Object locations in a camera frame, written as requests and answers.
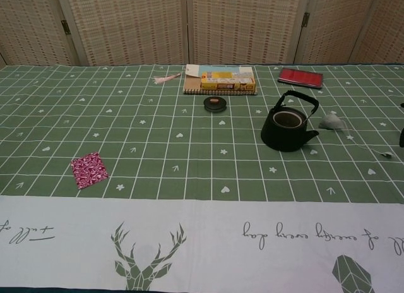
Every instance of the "pink card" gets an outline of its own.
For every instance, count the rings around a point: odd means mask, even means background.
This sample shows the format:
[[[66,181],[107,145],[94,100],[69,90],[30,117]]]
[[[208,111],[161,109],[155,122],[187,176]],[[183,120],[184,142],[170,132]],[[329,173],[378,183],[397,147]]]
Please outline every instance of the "pink card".
[[[108,178],[107,170],[105,170],[98,152],[73,159],[70,165],[79,189],[84,189]]]

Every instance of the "green tablecloth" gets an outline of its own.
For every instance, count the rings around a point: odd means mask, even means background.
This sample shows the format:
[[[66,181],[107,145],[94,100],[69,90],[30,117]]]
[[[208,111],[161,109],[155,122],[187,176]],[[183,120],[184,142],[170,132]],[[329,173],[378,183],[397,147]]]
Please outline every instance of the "green tablecloth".
[[[255,66],[258,95],[226,96],[228,109],[211,114],[205,96],[182,93],[183,66],[8,66],[0,71],[0,194],[403,203],[404,67],[290,67],[323,73],[321,90],[278,83],[281,68]],[[349,133],[320,129],[292,153],[264,145],[268,111],[292,88],[319,100],[309,129],[334,112]],[[312,109],[296,98],[286,105]],[[109,178],[79,190],[70,161],[91,152]]]

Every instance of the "spiral notebook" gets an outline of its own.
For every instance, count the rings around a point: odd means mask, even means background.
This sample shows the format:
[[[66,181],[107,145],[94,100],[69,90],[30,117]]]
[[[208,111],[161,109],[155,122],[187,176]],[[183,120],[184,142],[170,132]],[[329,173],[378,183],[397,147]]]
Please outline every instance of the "spiral notebook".
[[[227,72],[234,75],[248,76],[254,82],[254,88],[250,90],[235,90],[235,83],[218,83],[219,88],[216,90],[208,90],[202,86],[202,77],[209,76],[210,73]],[[252,67],[241,66],[200,66],[198,64],[187,64],[186,77],[184,82],[185,94],[200,95],[256,95],[255,79]]]

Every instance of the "geometric deer antler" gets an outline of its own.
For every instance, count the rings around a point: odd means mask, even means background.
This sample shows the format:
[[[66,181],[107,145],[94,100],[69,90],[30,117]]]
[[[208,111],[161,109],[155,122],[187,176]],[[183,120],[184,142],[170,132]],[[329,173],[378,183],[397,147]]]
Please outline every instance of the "geometric deer antler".
[[[184,230],[182,229],[180,224],[180,231],[177,231],[177,234],[175,236],[173,235],[173,233],[170,232],[173,247],[168,255],[160,257],[161,245],[158,244],[158,251],[154,260],[143,271],[140,271],[133,255],[135,244],[133,244],[129,256],[126,256],[122,252],[121,243],[123,242],[126,234],[129,233],[129,231],[124,233],[124,230],[121,229],[122,225],[123,223],[116,229],[115,235],[111,235],[111,239],[115,244],[118,256],[128,264],[129,270],[125,269],[123,264],[117,260],[115,260],[115,270],[120,276],[126,277],[126,290],[148,291],[150,290],[150,285],[152,284],[153,280],[163,277],[169,272],[172,263],[166,263],[161,268],[158,268],[158,265],[170,259],[178,250],[179,246],[186,241],[186,237],[184,237]]]

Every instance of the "kettle handle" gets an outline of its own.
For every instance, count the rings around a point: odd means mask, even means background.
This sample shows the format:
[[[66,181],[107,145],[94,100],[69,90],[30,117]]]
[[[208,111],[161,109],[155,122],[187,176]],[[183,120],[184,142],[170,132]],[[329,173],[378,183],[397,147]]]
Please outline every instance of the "kettle handle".
[[[314,108],[313,108],[312,111],[311,111],[311,114],[310,114],[307,118],[309,118],[310,116],[312,116],[312,115],[317,111],[317,109],[318,109],[319,102],[318,102],[318,100],[316,100],[315,98],[310,97],[310,96],[308,96],[308,95],[306,95],[306,94],[304,94],[304,93],[300,93],[300,92],[295,91],[295,90],[288,90],[288,91],[286,91],[286,93],[284,93],[284,94],[281,96],[281,98],[278,100],[278,102],[277,102],[276,105],[274,106],[273,109],[274,109],[275,111],[280,108],[280,106],[282,105],[282,102],[285,100],[285,97],[286,97],[287,95],[291,95],[291,96],[297,97],[297,98],[299,98],[299,99],[305,100],[306,102],[309,102],[310,104],[312,104],[312,105],[314,106]]]

